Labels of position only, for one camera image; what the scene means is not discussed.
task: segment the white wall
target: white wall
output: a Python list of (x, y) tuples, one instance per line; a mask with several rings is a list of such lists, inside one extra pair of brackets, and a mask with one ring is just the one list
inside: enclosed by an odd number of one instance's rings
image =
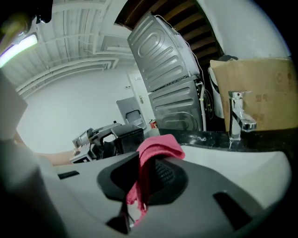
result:
[(130, 81), (132, 91), (135, 95), (136, 101), (141, 109), (141, 113), (142, 113), (145, 123), (147, 125), (147, 129), (144, 130), (144, 133), (147, 133), (148, 131), (151, 130), (149, 122), (152, 119), (155, 119), (154, 112), (151, 107), (151, 103), (150, 103), (150, 99), (149, 99), (149, 94), (147, 92), (146, 86), (144, 84), (144, 81), (142, 79), (141, 73), (138, 70), (138, 68), (129, 70), (128, 78)]
[(197, 1), (225, 54), (240, 59), (290, 55), (275, 25), (252, 0)]
[(88, 128), (124, 124), (117, 100), (133, 97), (125, 89), (124, 69), (91, 71), (58, 79), (28, 98), (17, 131), (35, 152), (57, 153), (74, 148), (72, 140)]

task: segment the ceiling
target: ceiling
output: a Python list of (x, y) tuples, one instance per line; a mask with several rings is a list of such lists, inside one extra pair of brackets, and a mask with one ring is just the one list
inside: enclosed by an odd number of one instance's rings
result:
[(116, 23), (132, 30), (147, 12), (162, 16), (178, 31), (197, 56), (205, 75), (220, 47), (212, 27), (196, 0), (127, 0)]
[(54, 0), (52, 20), (33, 24), (38, 44), (2, 68), (26, 97), (49, 82), (77, 72), (133, 65), (130, 30), (115, 24), (127, 0)]

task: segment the cable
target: cable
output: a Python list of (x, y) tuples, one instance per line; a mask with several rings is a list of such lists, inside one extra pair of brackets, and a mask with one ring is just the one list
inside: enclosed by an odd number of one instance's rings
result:
[[(161, 15), (155, 15), (155, 16), (156, 16), (156, 17), (160, 17), (160, 18), (162, 18), (162, 19), (164, 20), (164, 22), (166, 22), (171, 28), (174, 29), (174, 27), (173, 27), (170, 23), (168, 23), (168, 22), (167, 22)], [(185, 39), (183, 39), (183, 40), (184, 40), (184, 42), (188, 45), (190, 51), (192, 52), (189, 43), (188, 43)], [(193, 52), (192, 52), (192, 54), (193, 54), (194, 57), (196, 58), (196, 63), (197, 63), (197, 65), (200, 67), (200, 70), (202, 71), (202, 78), (203, 78), (203, 82), (204, 82), (204, 85), (205, 85), (205, 79), (204, 79), (204, 73), (203, 73), (203, 70), (202, 70), (202, 68), (201, 68), (201, 66), (200, 66), (200, 64), (199, 64), (199, 61), (197, 60), (197, 56), (196, 56)]]
[(127, 214), (129, 215), (129, 218), (132, 220), (132, 222), (135, 223), (135, 220), (131, 217), (131, 215), (128, 212)]
[[(174, 29), (174, 27), (170, 24), (170, 23), (168, 23), (161, 15), (155, 15), (155, 17), (160, 17), (161, 19), (163, 19), (163, 21), (165, 22), (165, 23), (167, 23), (173, 30), (175, 30)], [(195, 59), (196, 59), (196, 63), (197, 63), (197, 65), (199, 66), (199, 68), (200, 68), (200, 70), (201, 70), (201, 72), (202, 72), (202, 78), (203, 78), (203, 85), (204, 85), (204, 87), (205, 87), (205, 78), (204, 78), (204, 72), (203, 72), (203, 69), (201, 68), (201, 66), (200, 66), (200, 64), (199, 64), (199, 61), (198, 61), (198, 59), (197, 59), (197, 56), (192, 52), (192, 50), (191, 50), (191, 48), (190, 48), (190, 45), (189, 45), (189, 43), (182, 37), (182, 35), (178, 32), (178, 31), (176, 31), (176, 33), (178, 34), (178, 35), (180, 35), (181, 36), (181, 38), (184, 40), (184, 42), (187, 44), (187, 46), (189, 47), (189, 49), (190, 49), (190, 51), (191, 51), (191, 53), (193, 54), (193, 56), (195, 57)], [(207, 92), (207, 93), (205, 93), (205, 95), (206, 95), (206, 101), (208, 101), (208, 104), (206, 104), (206, 109), (207, 109), (207, 113), (208, 113), (208, 118), (209, 119), (212, 119), (213, 118), (213, 116), (214, 116), (214, 110), (213, 110), (213, 99), (212, 99), (212, 95), (211, 95), (211, 93), (205, 88), (205, 91)], [(212, 117), (210, 117), (210, 114), (209, 114), (209, 110), (208, 110), (208, 106), (210, 105), (210, 107), (211, 107), (211, 109), (212, 109)]]
[(210, 118), (209, 117), (209, 119), (211, 120), (212, 118), (213, 118), (213, 116), (214, 116), (214, 105), (213, 105), (213, 99), (212, 99), (212, 96), (211, 96), (211, 93), (207, 90), (207, 89), (205, 89), (205, 91), (207, 92), (207, 93), (209, 93), (209, 95), (210, 95), (210, 98), (211, 98), (211, 105), (210, 105), (210, 107), (211, 107), (211, 109), (212, 109), (212, 117)]

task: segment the fire extinguisher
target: fire extinguisher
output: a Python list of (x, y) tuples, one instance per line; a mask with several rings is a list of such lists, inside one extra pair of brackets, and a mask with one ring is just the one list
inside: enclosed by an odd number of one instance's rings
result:
[(155, 120), (151, 120), (151, 121), (149, 122), (149, 124), (150, 124), (151, 129), (157, 128), (157, 123), (156, 123)]

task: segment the black countertop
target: black countertop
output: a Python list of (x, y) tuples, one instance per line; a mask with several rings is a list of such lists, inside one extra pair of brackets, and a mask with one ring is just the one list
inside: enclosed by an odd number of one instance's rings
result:
[(294, 162), (298, 157), (298, 128), (241, 133), (240, 141), (230, 141), (224, 132), (198, 132), (158, 129), (158, 134), (172, 134), (180, 145), (237, 152), (282, 151)]

